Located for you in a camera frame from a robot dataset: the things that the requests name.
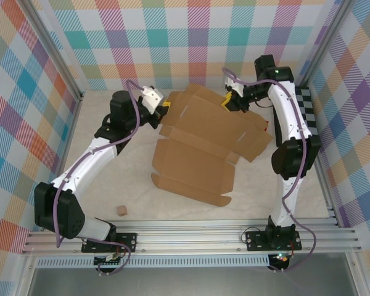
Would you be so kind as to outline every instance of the white floor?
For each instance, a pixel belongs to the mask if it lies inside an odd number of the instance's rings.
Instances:
[[[164,89],[168,95],[171,90]],[[101,121],[109,113],[113,91],[88,91],[76,125],[66,168],[87,148]],[[261,101],[269,105],[270,101]],[[273,111],[253,106],[252,110],[269,120],[268,132],[274,135]],[[89,185],[82,197],[85,214],[104,220],[207,220],[267,218],[276,197],[277,176],[271,168],[275,141],[252,163],[239,160],[234,190],[229,205],[214,207],[186,197],[157,189],[150,178],[156,141],[161,136],[149,125],[143,126],[122,153],[109,163]],[[119,217],[117,206],[126,205],[128,215]],[[323,193],[312,168],[300,188],[295,216],[328,217]]]

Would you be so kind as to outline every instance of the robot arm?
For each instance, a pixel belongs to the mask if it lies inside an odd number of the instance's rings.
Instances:
[[[312,167],[321,142],[319,136],[313,136],[307,128],[297,100],[293,100],[294,108],[288,95],[281,88],[283,86],[292,98],[295,98],[294,77],[290,68],[276,67],[272,55],[263,55],[257,59],[255,68],[260,83],[244,86],[236,82],[233,77],[228,77],[225,83],[229,94],[222,104],[229,111],[246,112],[250,103],[268,96],[277,115],[274,124],[281,127],[278,130],[280,135],[277,134],[276,129],[276,137],[282,138],[282,142],[278,144],[277,150],[271,157],[273,170],[278,175],[277,197],[273,212],[269,217],[266,230],[260,234],[253,234],[250,239],[252,243],[249,243],[247,247],[248,250],[300,250],[302,248],[300,238],[290,216],[294,214],[298,190],[306,172]],[[278,81],[281,86],[269,82],[263,83],[263,80]],[[302,135],[298,128],[296,115],[300,118],[300,125],[306,139],[306,162],[301,178],[290,196],[285,199],[288,211],[282,198],[293,187],[303,156]]]
[[[161,119],[167,114],[168,106],[164,104],[162,93],[153,87],[144,87],[138,102],[140,126],[149,123],[157,128]],[[116,228],[106,221],[86,216],[81,209],[81,197],[90,182],[111,160],[113,160],[129,141],[95,151],[96,148],[123,139],[134,130],[136,116],[128,91],[115,92],[110,101],[110,114],[97,130],[94,139],[81,157],[63,174],[50,184],[40,183],[35,189],[35,223],[54,231],[53,203],[54,196],[65,181],[58,200],[59,234],[67,239],[85,237],[99,241],[116,241]],[[71,177],[67,173],[74,168]]]

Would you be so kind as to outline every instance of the cardboard box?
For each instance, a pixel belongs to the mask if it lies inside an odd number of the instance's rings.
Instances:
[[[152,181],[163,190],[218,207],[230,203],[240,156],[252,162],[272,140],[267,122],[253,112],[228,112],[224,97],[191,83],[172,92],[162,120],[152,166]]]

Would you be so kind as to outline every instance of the colorful plaid wallpaper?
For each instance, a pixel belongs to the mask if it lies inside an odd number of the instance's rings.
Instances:
[[[311,62],[313,61],[313,59],[315,57],[316,51],[318,50],[319,46],[321,45],[321,42],[324,39],[325,34],[328,31],[329,26],[330,26],[333,18],[335,17],[335,14],[338,11],[342,1],[343,0],[335,0],[334,1],[334,4],[333,4],[332,8],[329,11],[329,14],[327,15],[327,17],[326,17],[326,19],[323,23],[321,31],[319,31],[318,36],[315,39],[315,42],[312,45],[312,47],[311,47],[311,49],[310,49],[310,51],[307,55],[307,59],[306,59],[305,63],[303,64],[303,67],[302,67],[302,69],[301,69],[301,71],[298,75],[297,81],[301,81],[301,79],[306,74],[308,68],[310,67]]]
[[[57,172],[76,101],[15,0],[0,1],[0,296],[34,227],[32,192]]]
[[[299,73],[334,0],[33,0],[85,89],[220,87],[273,54]]]
[[[334,198],[370,274],[370,0],[357,1],[310,89]]]

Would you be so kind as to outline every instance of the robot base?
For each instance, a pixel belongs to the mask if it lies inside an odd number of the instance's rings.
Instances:
[[[288,240],[288,244],[282,245],[279,249],[272,248],[271,244],[267,238],[267,235],[264,231],[247,231],[245,233],[245,241],[247,243],[247,250],[249,252],[253,251],[299,251],[302,249],[302,242],[298,232],[295,231],[295,239]]]
[[[131,252],[136,251],[137,234],[136,233],[116,233],[115,238],[110,240],[111,242],[119,242],[127,245]],[[115,253],[117,251],[116,245],[100,244],[97,242],[91,242],[87,240],[83,242],[81,252],[82,253]],[[125,252],[124,247],[120,247],[119,252]]]

